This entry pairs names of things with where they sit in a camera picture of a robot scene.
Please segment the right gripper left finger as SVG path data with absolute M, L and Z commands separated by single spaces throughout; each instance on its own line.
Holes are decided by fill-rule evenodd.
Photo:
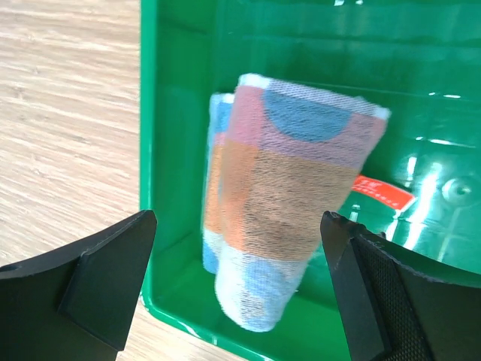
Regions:
M 124 350 L 157 220 L 140 211 L 1 268 L 3 360 L 115 360 Z

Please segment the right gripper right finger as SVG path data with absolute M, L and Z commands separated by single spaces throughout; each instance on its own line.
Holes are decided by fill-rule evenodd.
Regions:
M 480 358 L 480 276 L 326 211 L 320 223 L 353 360 Z

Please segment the blue polka dot towel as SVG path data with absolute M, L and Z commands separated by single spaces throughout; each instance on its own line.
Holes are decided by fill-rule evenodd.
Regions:
M 210 98 L 202 215 L 204 268 L 222 311 L 271 331 L 350 194 L 390 110 L 362 97 L 243 74 Z

